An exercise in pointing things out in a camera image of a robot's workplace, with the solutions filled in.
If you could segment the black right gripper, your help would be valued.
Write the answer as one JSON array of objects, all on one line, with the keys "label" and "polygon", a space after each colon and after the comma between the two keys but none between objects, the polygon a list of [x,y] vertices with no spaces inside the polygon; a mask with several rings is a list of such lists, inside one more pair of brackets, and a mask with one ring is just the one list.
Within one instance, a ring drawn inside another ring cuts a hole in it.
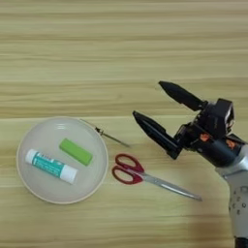
[{"label": "black right gripper", "polygon": [[[164,91],[179,104],[197,111],[203,110],[208,101],[203,101],[180,85],[168,81],[160,81]],[[216,168],[228,167],[238,156],[245,142],[235,135],[215,138],[197,124],[184,124],[173,137],[159,123],[142,113],[133,111],[139,126],[143,131],[175,160],[182,148],[198,152]]]}]

